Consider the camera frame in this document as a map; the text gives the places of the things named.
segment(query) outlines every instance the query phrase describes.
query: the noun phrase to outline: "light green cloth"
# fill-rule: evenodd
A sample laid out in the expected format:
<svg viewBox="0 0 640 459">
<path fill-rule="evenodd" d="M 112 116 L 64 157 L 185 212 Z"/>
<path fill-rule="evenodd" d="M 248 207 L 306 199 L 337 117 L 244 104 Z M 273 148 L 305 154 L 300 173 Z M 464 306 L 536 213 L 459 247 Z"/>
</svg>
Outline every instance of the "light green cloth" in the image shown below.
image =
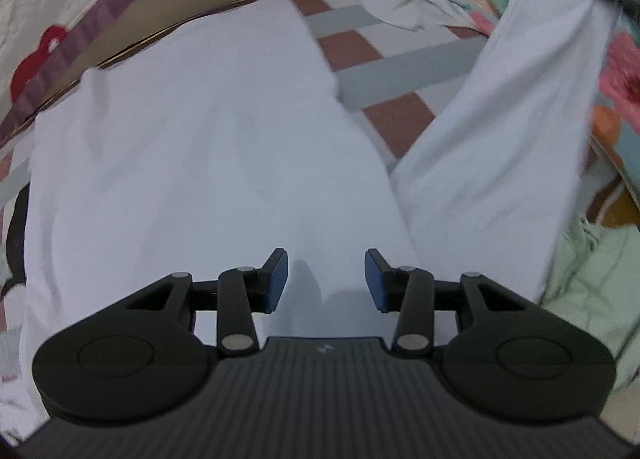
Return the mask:
<svg viewBox="0 0 640 459">
<path fill-rule="evenodd" d="M 640 367 L 638 228 L 576 217 L 556 248 L 542 306 L 603 342 L 617 358 L 614 390 L 628 385 Z"/>
</svg>

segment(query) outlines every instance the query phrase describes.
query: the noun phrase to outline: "brown edge trim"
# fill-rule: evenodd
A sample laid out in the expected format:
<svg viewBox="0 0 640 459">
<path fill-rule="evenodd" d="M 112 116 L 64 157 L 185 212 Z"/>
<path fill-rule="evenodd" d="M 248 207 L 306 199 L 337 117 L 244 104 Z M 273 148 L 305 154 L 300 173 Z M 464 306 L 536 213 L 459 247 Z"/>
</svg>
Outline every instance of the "brown edge trim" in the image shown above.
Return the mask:
<svg viewBox="0 0 640 459">
<path fill-rule="evenodd" d="M 194 15 L 193 17 L 189 17 L 188 19 L 184 19 L 184 20 L 181 20 L 180 22 L 176 22 L 175 24 L 168 26 L 167 28 L 164 28 L 159 32 L 155 32 L 139 40 L 138 42 L 131 44 L 130 46 L 123 49 L 122 51 L 119 51 L 118 53 L 108 57 L 106 60 L 103 60 L 96 67 L 98 69 L 106 69 L 108 67 L 111 67 L 112 65 L 118 64 L 119 62 L 123 62 L 127 58 L 130 58 L 134 56 L 136 53 L 142 51 L 143 49 L 148 48 L 148 46 L 151 46 L 152 44 L 154 44 L 158 40 L 161 40 L 162 38 L 169 35 L 170 33 L 173 33 L 175 30 L 180 28 L 180 26 L 186 24 L 187 22 L 191 22 L 192 20 L 199 19 L 201 17 L 207 17 L 210 15 L 226 12 L 227 10 L 232 10 L 233 8 L 238 8 L 239 6 L 243 6 L 244 4 L 250 4 L 251 2 L 255 2 L 255 1 L 257 0 L 235 0 L 233 2 L 230 2 L 229 4 L 223 4 L 222 6 L 217 6 L 212 10 L 202 12 L 200 14 Z M 57 91 L 53 96 L 45 100 L 45 102 L 42 105 L 40 105 L 33 113 L 31 113 L 31 115 L 29 115 L 25 119 L 25 121 L 22 123 L 22 125 L 19 128 L 17 128 L 14 132 L 12 132 L 11 136 L 9 137 L 9 140 L 14 138 L 15 136 L 18 136 L 22 132 L 26 131 L 29 127 L 31 127 L 31 125 L 35 121 L 36 116 L 40 112 L 51 107 L 55 102 L 60 100 L 60 98 L 62 98 L 66 93 L 68 93 L 69 91 L 71 91 L 71 89 L 76 87 L 80 83 L 81 78 L 82 77 L 76 78 L 71 83 L 67 84 L 65 87 L 60 89 L 60 91 Z"/>
</svg>

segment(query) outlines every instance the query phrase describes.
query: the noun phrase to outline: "plaid fabric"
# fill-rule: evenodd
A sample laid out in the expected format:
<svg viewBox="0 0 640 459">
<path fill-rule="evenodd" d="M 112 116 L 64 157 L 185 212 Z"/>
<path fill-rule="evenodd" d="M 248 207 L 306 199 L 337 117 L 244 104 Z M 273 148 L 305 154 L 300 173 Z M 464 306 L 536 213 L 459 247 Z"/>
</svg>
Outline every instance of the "plaid fabric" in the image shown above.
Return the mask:
<svg viewBox="0 0 640 459">
<path fill-rule="evenodd" d="M 369 136 L 389 171 L 446 109 L 486 41 L 480 33 L 461 28 L 401 30 L 379 22 L 358 0 L 293 2 L 337 74 L 340 100 Z M 32 130 L 0 151 L 3 243 L 15 198 L 30 180 Z M 615 188 L 611 184 L 616 177 L 610 163 L 590 149 L 577 210 L 588 210 L 594 218 L 611 187 Z M 20 301 L 6 309 L 0 302 L 0 376 L 4 379 L 15 377 L 18 371 L 19 309 Z"/>
</svg>

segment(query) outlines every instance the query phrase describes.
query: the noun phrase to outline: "pink flower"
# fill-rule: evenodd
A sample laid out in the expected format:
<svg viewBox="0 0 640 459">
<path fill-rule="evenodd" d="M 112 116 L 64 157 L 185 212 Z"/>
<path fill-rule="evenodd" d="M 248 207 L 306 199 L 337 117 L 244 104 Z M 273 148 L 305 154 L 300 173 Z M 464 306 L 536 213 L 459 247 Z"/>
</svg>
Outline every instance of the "pink flower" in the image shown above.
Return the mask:
<svg viewBox="0 0 640 459">
<path fill-rule="evenodd" d="M 476 30 L 480 33 L 484 33 L 486 36 L 491 35 L 492 31 L 495 28 L 495 25 L 487 19 L 482 13 L 478 10 L 472 11 L 469 16 L 473 19 L 476 24 Z"/>
<path fill-rule="evenodd" d="M 619 33 L 609 45 L 607 67 L 600 75 L 600 92 L 640 134 L 640 49 L 633 37 Z"/>
</svg>

